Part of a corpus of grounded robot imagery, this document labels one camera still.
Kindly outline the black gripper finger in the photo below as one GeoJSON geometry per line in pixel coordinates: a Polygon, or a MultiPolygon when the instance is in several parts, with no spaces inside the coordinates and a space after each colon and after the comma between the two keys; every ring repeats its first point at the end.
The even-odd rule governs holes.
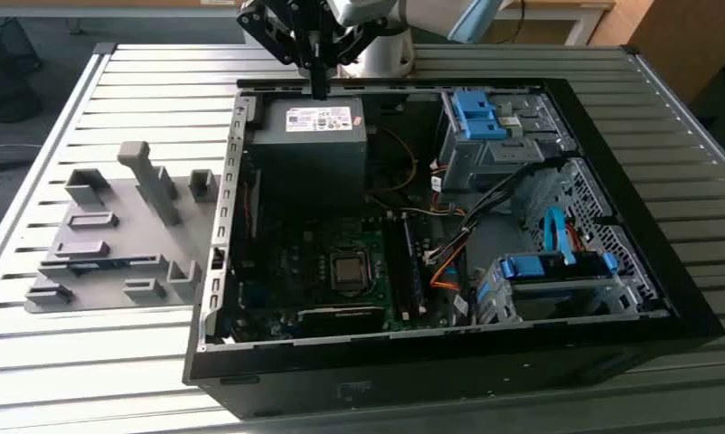
{"type": "Polygon", "coordinates": [[[329,93],[329,80],[338,65],[348,65],[378,36],[378,22],[369,21],[354,26],[342,36],[337,28],[325,26],[318,31],[318,99],[329,93]]]}
{"type": "Polygon", "coordinates": [[[320,100],[320,67],[302,20],[302,1],[244,1],[236,18],[244,32],[284,65],[293,64],[320,100]]]}

